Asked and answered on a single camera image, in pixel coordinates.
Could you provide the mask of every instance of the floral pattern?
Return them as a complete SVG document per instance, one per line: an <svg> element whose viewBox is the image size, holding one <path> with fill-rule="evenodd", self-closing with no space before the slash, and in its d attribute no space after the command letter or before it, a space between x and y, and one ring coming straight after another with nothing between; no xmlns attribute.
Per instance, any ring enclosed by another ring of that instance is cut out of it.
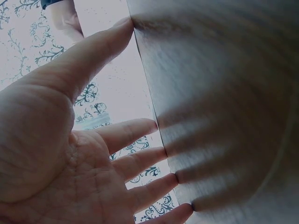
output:
<svg viewBox="0 0 299 224"><path fill-rule="evenodd" d="M67 49L51 32L40 0L0 0L0 90L30 71L52 61ZM109 106L103 102L97 80L90 82L74 104L75 124L79 129L94 129L112 123ZM147 136L110 156L111 160L150 147ZM158 166L152 166L127 183L127 188L147 184L161 176ZM137 223L172 210L177 201L170 194L135 215Z"/></svg>

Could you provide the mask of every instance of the hand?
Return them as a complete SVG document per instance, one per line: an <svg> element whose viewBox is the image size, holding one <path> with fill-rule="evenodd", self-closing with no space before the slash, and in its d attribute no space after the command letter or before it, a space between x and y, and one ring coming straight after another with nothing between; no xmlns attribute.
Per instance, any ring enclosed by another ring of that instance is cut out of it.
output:
<svg viewBox="0 0 299 224"><path fill-rule="evenodd" d="M63 0L46 7L46 17L56 40L69 47L84 39L73 0Z"/></svg>
<svg viewBox="0 0 299 224"><path fill-rule="evenodd" d="M72 105L99 70L120 54L133 32L126 19L64 52L0 93L0 221L26 224L132 224L133 215L178 181L174 174L127 190L125 182L166 158L163 148L109 160L157 130L136 119L72 131ZM183 204L147 224L181 224Z"/></svg>

